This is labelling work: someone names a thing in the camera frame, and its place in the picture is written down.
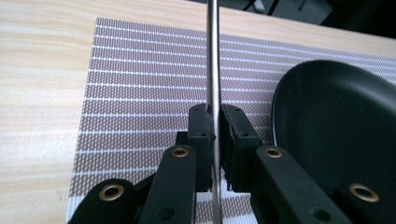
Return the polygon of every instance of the black plate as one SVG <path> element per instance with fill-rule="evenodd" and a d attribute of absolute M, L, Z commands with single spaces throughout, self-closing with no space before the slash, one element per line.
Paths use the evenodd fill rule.
<path fill-rule="evenodd" d="M 277 86 L 272 132 L 353 220 L 396 220 L 396 89 L 387 81 L 343 63 L 299 64 Z"/>

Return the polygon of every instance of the black plastic part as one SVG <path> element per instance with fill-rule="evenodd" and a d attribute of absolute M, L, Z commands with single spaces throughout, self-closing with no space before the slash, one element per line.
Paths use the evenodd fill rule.
<path fill-rule="evenodd" d="M 253 153 L 262 145 L 248 117 L 241 108 L 222 105 L 221 154 L 228 189 L 251 192 L 253 182 Z"/>
<path fill-rule="evenodd" d="M 196 154 L 192 147 L 169 147 L 163 153 L 139 223 L 193 223 Z"/>
<path fill-rule="evenodd" d="M 177 132 L 175 145 L 187 145 L 189 134 L 187 132 Z"/>
<path fill-rule="evenodd" d="M 267 193 L 260 190 L 260 194 L 256 194 L 257 191 L 253 190 L 253 193 L 250 194 L 250 205 L 257 223 L 279 223 L 279 213 L 276 211 L 276 208 L 269 199 Z"/>
<path fill-rule="evenodd" d="M 272 131 L 274 144 L 285 148 L 340 207 L 349 201 L 359 208 L 348 209 L 349 217 L 396 220 L 393 85 L 343 63 L 299 64 L 276 89 Z M 335 193 L 347 192 L 340 186 L 354 183 L 374 190 L 379 202 Z"/>
<path fill-rule="evenodd" d="M 288 151 L 259 147 L 255 164 L 255 190 L 266 191 L 281 223 L 351 223 Z"/>
<path fill-rule="evenodd" d="M 99 193 L 105 186 L 121 185 L 123 193 L 114 201 L 103 201 Z M 137 212 L 134 185 L 123 179 L 108 179 L 97 184 L 79 204 L 69 224 L 132 223 Z"/>
<path fill-rule="evenodd" d="M 188 143 L 197 153 L 196 191 L 207 192 L 212 187 L 213 119 L 206 111 L 206 105 L 195 105 L 189 110 Z"/>

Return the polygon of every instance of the woven placemat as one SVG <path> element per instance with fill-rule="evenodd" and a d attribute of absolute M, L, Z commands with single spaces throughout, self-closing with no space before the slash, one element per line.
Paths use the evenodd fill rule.
<path fill-rule="evenodd" d="M 156 171 L 176 132 L 187 131 L 189 108 L 205 102 L 205 46 L 205 32 L 97 20 L 66 220 L 97 183 L 137 183 Z M 395 59 L 221 35 L 223 103 L 244 109 L 269 144 L 278 81 L 315 59 L 349 63 L 396 84 Z M 225 223 L 256 222 L 249 196 L 226 191 L 224 181 L 222 202 Z M 196 221 L 211 218 L 211 194 L 199 193 Z"/>

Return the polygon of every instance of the light wood surface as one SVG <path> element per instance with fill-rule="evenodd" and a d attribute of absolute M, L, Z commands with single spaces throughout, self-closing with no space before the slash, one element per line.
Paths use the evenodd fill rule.
<path fill-rule="evenodd" d="M 0 223 L 63 223 L 97 17 L 205 30 L 181 0 L 0 3 Z M 225 34 L 396 57 L 396 41 L 220 10 Z"/>

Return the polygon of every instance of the clamp jaw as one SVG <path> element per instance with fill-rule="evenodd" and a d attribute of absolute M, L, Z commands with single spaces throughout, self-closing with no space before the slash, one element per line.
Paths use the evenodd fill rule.
<path fill-rule="evenodd" d="M 195 195 L 212 187 L 213 120 L 204 104 L 163 153 L 157 173 L 133 185 L 109 179 L 79 205 L 73 223 L 194 223 Z M 228 190 L 250 193 L 259 223 L 350 223 L 285 149 L 264 146 L 244 111 L 222 105 L 221 164 Z"/>

